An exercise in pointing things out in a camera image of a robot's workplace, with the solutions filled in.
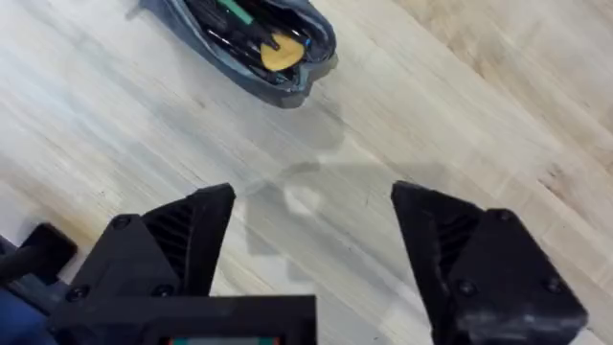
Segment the bolt head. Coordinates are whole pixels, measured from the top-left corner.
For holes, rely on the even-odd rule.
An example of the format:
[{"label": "bolt head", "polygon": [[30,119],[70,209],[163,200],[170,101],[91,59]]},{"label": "bolt head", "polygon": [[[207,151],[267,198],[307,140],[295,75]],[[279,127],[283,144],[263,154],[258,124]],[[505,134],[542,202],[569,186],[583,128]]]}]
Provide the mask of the bolt head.
[{"label": "bolt head", "polygon": [[65,298],[66,298],[66,301],[72,303],[72,302],[77,302],[77,301],[84,299],[85,297],[87,297],[88,294],[89,294],[89,286],[84,285],[84,286],[71,288],[66,293]]},{"label": "bolt head", "polygon": [[558,277],[551,277],[543,283],[547,291],[554,294],[560,294],[564,290],[564,283]]},{"label": "bolt head", "polygon": [[456,288],[465,297],[472,297],[479,292],[477,286],[475,286],[474,283],[469,282],[465,279],[459,280],[456,285]]},{"label": "bolt head", "polygon": [[164,285],[155,287],[151,295],[155,297],[169,297],[169,296],[172,296],[173,293],[174,293],[174,287],[168,284],[164,284]]}]

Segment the pouch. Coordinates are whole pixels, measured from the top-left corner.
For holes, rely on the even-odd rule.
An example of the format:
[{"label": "pouch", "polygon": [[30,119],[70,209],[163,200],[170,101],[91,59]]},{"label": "pouch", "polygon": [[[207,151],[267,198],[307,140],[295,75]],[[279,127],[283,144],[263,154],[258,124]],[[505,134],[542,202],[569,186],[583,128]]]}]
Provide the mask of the pouch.
[{"label": "pouch", "polygon": [[211,35],[209,22],[203,24],[202,12],[194,7],[194,1],[212,0],[140,0],[140,6],[153,12],[175,35],[233,82],[269,104],[299,106],[312,83],[336,64],[334,30],[308,0],[241,0],[247,11],[267,25],[272,23],[275,28],[295,30],[301,39],[308,40],[303,59],[283,70],[281,78],[271,77],[244,63],[231,47],[224,46],[228,39]]}]

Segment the yellow tag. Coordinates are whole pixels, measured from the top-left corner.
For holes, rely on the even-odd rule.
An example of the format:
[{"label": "yellow tag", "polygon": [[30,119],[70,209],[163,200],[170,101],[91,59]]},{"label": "yellow tag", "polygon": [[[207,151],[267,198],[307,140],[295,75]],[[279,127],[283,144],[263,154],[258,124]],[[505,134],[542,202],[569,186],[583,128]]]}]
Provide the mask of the yellow tag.
[{"label": "yellow tag", "polygon": [[305,55],[305,46],[292,38],[284,34],[272,36],[281,48],[276,51],[266,44],[261,45],[261,61],[267,69],[273,72],[283,71],[298,63]]}]

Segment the wood grain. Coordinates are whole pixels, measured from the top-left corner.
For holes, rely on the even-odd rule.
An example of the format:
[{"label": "wood grain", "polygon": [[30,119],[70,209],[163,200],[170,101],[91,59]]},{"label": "wood grain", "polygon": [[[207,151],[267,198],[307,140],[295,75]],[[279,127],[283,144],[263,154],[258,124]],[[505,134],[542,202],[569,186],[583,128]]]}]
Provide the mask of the wood grain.
[{"label": "wood grain", "polygon": [[339,64],[281,110],[133,0],[3,1],[2,235],[47,219],[82,260],[114,215],[227,181],[216,294],[316,292],[323,344],[428,344],[407,179],[515,210],[590,310],[575,343],[613,344],[612,3],[314,3]]}]

